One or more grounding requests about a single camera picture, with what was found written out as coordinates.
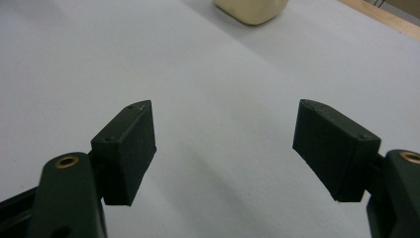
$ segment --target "white tabletop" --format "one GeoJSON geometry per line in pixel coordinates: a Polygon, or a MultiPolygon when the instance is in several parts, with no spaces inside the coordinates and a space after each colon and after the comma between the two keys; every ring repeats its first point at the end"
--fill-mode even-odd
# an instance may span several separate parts
{"type": "Polygon", "coordinates": [[[291,149],[299,99],[420,151],[420,43],[332,0],[259,27],[210,0],[0,1],[0,200],[153,103],[157,153],[110,237],[369,237],[291,149]]]}

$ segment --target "cream-colored object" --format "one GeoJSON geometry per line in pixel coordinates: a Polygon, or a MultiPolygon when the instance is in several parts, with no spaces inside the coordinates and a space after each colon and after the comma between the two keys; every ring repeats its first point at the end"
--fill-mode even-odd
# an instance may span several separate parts
{"type": "Polygon", "coordinates": [[[258,25],[275,17],[288,0],[214,0],[222,10],[249,25],[258,25]]]}

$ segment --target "screw hole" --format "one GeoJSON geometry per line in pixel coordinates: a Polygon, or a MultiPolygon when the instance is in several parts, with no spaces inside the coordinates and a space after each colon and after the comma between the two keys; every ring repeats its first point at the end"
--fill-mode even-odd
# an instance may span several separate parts
{"type": "Polygon", "coordinates": [[[55,167],[57,169],[64,169],[74,166],[77,162],[78,157],[64,157],[61,158],[57,163],[55,163],[55,167]]]}
{"type": "Polygon", "coordinates": [[[71,228],[68,226],[58,227],[53,233],[51,238],[65,238],[71,233],[71,228]]]}
{"type": "Polygon", "coordinates": [[[105,138],[105,142],[112,142],[112,141],[114,141],[114,137],[105,138]]]}
{"type": "Polygon", "coordinates": [[[411,163],[420,164],[420,155],[412,152],[401,152],[399,156],[411,163]]]}

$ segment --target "white table surface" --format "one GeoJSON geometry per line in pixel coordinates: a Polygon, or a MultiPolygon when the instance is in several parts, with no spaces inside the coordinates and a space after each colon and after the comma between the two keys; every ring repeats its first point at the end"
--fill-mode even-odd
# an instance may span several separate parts
{"type": "Polygon", "coordinates": [[[333,0],[247,27],[210,0],[0,0],[0,200],[153,102],[157,153],[110,237],[369,237],[291,149],[299,99],[420,151],[420,43],[333,0]]]}

